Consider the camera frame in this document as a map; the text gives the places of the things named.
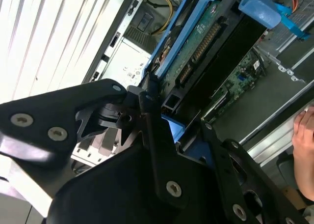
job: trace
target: silver screw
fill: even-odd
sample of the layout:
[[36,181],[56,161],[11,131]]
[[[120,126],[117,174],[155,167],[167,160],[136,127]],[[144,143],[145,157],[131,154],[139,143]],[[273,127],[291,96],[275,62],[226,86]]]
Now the silver screw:
[[208,129],[212,129],[212,127],[209,125],[209,123],[205,123],[205,126],[208,128]]
[[212,14],[212,13],[214,13],[214,12],[215,12],[215,10],[216,10],[216,8],[217,8],[217,5],[215,4],[215,5],[211,8],[210,13],[211,13],[211,14]]
[[238,144],[237,144],[237,143],[235,143],[235,142],[231,142],[231,144],[234,146],[234,148],[236,148],[236,149],[238,149],[238,148],[239,148],[239,146],[238,146]]
[[115,90],[117,90],[117,91],[120,91],[120,90],[121,90],[121,88],[120,88],[119,86],[117,86],[117,85],[112,85],[112,88],[115,89]]
[[153,100],[153,98],[150,95],[146,95],[146,98],[149,100]]
[[171,194],[173,197],[178,198],[182,195],[181,187],[175,181],[168,181],[166,188],[169,194]]
[[293,76],[293,72],[291,70],[288,70],[287,73],[290,75],[290,76]]
[[246,221],[246,213],[240,205],[234,204],[232,209],[238,218],[240,218],[242,221]]
[[292,76],[292,77],[291,77],[291,80],[293,80],[294,82],[296,82],[296,81],[299,80],[299,79],[297,79],[295,76]]
[[11,122],[18,127],[28,127],[33,124],[34,119],[26,113],[17,113],[11,117]]
[[68,137],[68,133],[62,127],[51,127],[48,130],[48,136],[54,141],[64,141]]
[[294,224],[294,221],[291,220],[291,218],[286,218],[286,223],[287,224]]

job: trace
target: white window blind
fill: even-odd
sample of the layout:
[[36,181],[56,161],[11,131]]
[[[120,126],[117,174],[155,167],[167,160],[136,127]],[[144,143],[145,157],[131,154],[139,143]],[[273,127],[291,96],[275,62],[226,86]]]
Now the white window blind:
[[123,0],[0,0],[0,103],[81,84]]

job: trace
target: finger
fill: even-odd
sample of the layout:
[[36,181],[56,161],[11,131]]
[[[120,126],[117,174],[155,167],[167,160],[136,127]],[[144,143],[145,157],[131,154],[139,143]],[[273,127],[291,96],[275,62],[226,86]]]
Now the finger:
[[304,130],[304,141],[312,142],[314,133],[314,114],[310,117]]
[[306,124],[310,120],[312,114],[314,113],[314,107],[310,107],[308,111],[305,113],[304,117],[301,119],[299,129],[298,129],[298,136],[304,137],[304,130]]
[[302,112],[300,112],[300,114],[295,118],[294,123],[293,123],[293,132],[294,132],[294,134],[298,134],[300,122],[301,122],[301,120],[303,119],[305,113],[306,113],[306,111],[302,111]]

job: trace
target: green circuit board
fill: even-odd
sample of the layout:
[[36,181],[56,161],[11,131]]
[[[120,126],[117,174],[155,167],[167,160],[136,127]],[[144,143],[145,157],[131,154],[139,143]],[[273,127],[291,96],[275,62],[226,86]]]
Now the green circuit board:
[[175,86],[175,79],[182,72],[183,68],[187,65],[188,61],[192,58],[197,48],[202,43],[203,39],[208,34],[210,28],[215,23],[216,16],[219,13],[219,1],[214,1],[205,10],[200,21],[195,26],[194,30],[184,43],[180,52],[174,59],[173,63],[169,67],[166,75],[162,78],[160,86],[161,97],[166,97],[169,93],[167,89],[172,89]]
[[[249,51],[223,84],[223,88],[227,89],[230,95],[227,104],[219,109],[218,113],[216,113],[213,118],[205,118],[205,120],[209,123],[213,123],[230,105],[237,101],[243,93],[254,88],[255,82],[259,78],[258,75],[255,75],[259,65],[260,63],[257,57],[252,51]],[[241,74],[244,75],[244,73],[245,78],[240,78],[239,76]],[[218,89],[217,93],[213,96],[211,105],[217,102],[224,94],[223,88]]]

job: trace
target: metal panel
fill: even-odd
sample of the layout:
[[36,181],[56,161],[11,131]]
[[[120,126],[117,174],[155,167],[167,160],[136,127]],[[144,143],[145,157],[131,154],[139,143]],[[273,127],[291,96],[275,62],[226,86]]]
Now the metal panel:
[[312,103],[309,103],[300,109],[278,128],[263,138],[259,143],[248,150],[249,155],[255,160],[255,162],[263,167],[292,146],[291,138],[293,135],[294,119],[302,110],[307,109],[310,105],[312,105]]
[[82,83],[124,0],[0,0],[0,103]]
[[56,192],[74,176],[70,165],[62,170],[47,172],[45,169],[0,155],[0,177],[6,179],[43,217],[48,215]]

